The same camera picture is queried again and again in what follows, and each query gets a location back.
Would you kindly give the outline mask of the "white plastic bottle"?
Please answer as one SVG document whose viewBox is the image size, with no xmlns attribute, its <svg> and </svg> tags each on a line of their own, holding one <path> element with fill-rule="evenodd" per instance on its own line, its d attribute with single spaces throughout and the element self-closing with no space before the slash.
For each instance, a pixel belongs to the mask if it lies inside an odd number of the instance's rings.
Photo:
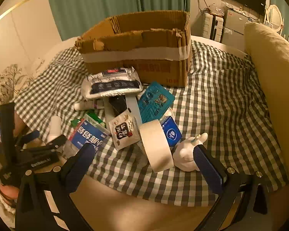
<svg viewBox="0 0 289 231">
<path fill-rule="evenodd" d="M 61 118 L 59 116 L 52 116 L 49 123 L 49 134 L 47 142 L 51 142 L 61 135 Z"/>
</svg>

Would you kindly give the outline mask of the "blue white medicine box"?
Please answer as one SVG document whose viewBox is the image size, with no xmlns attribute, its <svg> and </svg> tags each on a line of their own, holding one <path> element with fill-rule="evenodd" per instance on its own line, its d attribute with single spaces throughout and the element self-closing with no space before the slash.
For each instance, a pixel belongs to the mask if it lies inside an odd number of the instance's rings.
<svg viewBox="0 0 289 231">
<path fill-rule="evenodd" d="M 110 134 L 110 131 L 102 125 L 82 119 L 69 140 L 77 149 L 81 149 L 84 144 L 90 143 L 97 151 Z"/>
</svg>

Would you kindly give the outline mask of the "white rabbit figurine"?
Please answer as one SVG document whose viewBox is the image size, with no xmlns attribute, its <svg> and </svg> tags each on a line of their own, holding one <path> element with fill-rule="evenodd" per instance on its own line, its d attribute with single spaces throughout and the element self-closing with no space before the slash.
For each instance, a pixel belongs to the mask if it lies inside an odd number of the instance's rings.
<svg viewBox="0 0 289 231">
<path fill-rule="evenodd" d="M 196 137 L 189 137 L 176 144 L 173 153 L 174 166 L 185 172 L 200 171 L 193 157 L 194 147 L 203 144 L 208 139 L 208 134 L 204 132 Z"/>
</svg>

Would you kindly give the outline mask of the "white toothpaste tube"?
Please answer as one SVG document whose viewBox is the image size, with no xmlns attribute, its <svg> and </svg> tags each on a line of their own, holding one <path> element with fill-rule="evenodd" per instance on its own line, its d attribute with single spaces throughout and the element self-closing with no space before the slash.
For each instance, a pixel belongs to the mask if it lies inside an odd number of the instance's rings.
<svg viewBox="0 0 289 231">
<path fill-rule="evenodd" d="M 104 108 L 104 103 L 102 100 L 89 100 L 89 101 L 79 101 L 74 104 L 74 109 L 76 111 L 81 110 L 100 110 Z"/>
</svg>

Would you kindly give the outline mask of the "blue tissue packet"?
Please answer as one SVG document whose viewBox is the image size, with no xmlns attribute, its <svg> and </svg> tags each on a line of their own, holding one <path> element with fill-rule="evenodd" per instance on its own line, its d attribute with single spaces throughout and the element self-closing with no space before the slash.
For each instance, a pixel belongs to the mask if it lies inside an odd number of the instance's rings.
<svg viewBox="0 0 289 231">
<path fill-rule="evenodd" d="M 172 116 L 167 116 L 161 123 L 170 147 L 174 147 L 182 138 L 182 134 Z"/>
</svg>

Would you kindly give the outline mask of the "white tape roll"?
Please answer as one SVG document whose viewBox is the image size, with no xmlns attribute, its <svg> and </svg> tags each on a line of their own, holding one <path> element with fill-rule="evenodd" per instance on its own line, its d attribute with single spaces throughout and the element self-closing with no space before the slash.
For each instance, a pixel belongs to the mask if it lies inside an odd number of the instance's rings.
<svg viewBox="0 0 289 231">
<path fill-rule="evenodd" d="M 173 158 L 160 122 L 156 119 L 139 127 L 144 152 L 155 173 L 173 168 Z"/>
</svg>

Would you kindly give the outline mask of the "silver crinkled foil bag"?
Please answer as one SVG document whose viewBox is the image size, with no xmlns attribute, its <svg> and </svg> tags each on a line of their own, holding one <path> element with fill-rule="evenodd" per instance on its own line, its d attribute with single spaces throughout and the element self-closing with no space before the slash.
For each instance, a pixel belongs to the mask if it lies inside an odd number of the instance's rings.
<svg viewBox="0 0 289 231">
<path fill-rule="evenodd" d="M 89 101 L 103 97 L 140 93 L 143 90 L 136 70 L 115 68 L 87 75 L 81 85 L 81 94 Z"/>
</svg>

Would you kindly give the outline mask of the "teal sachet packet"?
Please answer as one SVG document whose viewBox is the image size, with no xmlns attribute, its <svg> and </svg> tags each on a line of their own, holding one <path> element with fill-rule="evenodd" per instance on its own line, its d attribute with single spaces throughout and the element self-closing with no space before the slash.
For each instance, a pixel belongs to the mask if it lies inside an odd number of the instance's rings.
<svg viewBox="0 0 289 231">
<path fill-rule="evenodd" d="M 173 94 L 159 83 L 153 82 L 138 101 L 142 123 L 160 120 L 174 100 Z"/>
</svg>

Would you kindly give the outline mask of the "green small box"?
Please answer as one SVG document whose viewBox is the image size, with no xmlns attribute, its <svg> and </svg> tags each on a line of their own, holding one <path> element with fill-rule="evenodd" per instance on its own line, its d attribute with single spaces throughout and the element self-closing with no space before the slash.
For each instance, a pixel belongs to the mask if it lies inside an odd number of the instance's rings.
<svg viewBox="0 0 289 231">
<path fill-rule="evenodd" d="M 75 118 L 71 121 L 71 127 L 76 127 L 82 119 L 86 119 L 89 122 L 100 124 L 102 127 L 106 127 L 106 124 L 100 119 L 94 110 L 88 110 L 82 118 Z"/>
</svg>

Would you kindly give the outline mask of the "phone on left gripper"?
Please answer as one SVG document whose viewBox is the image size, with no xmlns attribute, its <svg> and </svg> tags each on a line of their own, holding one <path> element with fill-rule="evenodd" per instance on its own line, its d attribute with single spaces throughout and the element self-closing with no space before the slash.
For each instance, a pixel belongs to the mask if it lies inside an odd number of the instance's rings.
<svg viewBox="0 0 289 231">
<path fill-rule="evenodd" d="M 14 102 L 0 105 L 0 163 L 9 165 L 16 156 L 14 147 L 13 130 Z"/>
</svg>

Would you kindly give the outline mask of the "floral white bedsheet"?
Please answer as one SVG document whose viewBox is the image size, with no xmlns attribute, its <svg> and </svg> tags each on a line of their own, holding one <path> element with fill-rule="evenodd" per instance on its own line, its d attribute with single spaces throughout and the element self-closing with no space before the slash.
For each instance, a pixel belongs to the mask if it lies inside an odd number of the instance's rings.
<svg viewBox="0 0 289 231">
<path fill-rule="evenodd" d="M 29 68 L 11 64 L 0 74 L 0 105 L 9 103 L 49 65 L 45 59 L 38 58 Z"/>
</svg>

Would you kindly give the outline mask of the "white brown snack sachet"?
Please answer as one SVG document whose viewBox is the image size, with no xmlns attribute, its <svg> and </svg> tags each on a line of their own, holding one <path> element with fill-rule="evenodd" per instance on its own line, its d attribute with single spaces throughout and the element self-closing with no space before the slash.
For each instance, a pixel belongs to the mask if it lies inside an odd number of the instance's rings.
<svg viewBox="0 0 289 231">
<path fill-rule="evenodd" d="M 112 119 L 109 126 L 117 151 L 141 140 L 137 120 L 130 108 Z"/>
</svg>

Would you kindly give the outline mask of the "brown cardboard box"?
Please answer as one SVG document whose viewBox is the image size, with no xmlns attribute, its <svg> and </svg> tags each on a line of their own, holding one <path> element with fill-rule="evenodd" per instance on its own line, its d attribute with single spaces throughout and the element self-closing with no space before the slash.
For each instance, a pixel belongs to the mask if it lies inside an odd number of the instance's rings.
<svg viewBox="0 0 289 231">
<path fill-rule="evenodd" d="M 108 17 L 78 37 L 87 71 L 133 67 L 140 81 L 182 88 L 191 68 L 189 13 L 154 10 Z"/>
</svg>

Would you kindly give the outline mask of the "cream pillow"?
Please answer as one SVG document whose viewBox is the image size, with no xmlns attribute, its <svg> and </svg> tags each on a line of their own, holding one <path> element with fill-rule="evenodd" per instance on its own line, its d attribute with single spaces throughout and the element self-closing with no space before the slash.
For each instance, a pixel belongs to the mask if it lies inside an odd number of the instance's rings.
<svg viewBox="0 0 289 231">
<path fill-rule="evenodd" d="M 245 25 L 244 39 L 265 93 L 289 177 L 289 42 L 259 23 Z"/>
</svg>

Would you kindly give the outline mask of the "white oval mirror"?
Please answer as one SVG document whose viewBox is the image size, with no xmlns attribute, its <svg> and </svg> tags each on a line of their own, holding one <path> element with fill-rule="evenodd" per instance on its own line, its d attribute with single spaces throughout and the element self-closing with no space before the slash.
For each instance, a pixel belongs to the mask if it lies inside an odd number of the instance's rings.
<svg viewBox="0 0 289 231">
<path fill-rule="evenodd" d="M 264 25 L 281 35 L 284 26 L 284 19 L 276 5 L 270 5 L 266 10 Z"/>
</svg>

